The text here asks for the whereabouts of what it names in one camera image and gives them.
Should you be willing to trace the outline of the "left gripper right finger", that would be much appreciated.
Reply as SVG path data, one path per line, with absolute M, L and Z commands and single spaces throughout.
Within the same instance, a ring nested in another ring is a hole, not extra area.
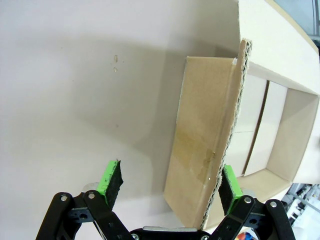
M 262 203 L 245 195 L 230 165 L 221 171 L 218 193 L 224 219 L 209 236 L 210 240 L 234 240 L 243 227 L 252 228 L 258 240 L 296 238 L 283 203 L 278 199 Z

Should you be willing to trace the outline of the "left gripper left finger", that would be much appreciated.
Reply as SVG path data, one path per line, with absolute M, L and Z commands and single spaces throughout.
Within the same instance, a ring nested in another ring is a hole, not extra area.
M 123 184 L 121 162 L 108 163 L 98 187 L 73 197 L 56 193 L 37 233 L 37 240 L 74 240 L 83 223 L 93 223 L 104 240 L 132 240 L 131 233 L 113 212 Z

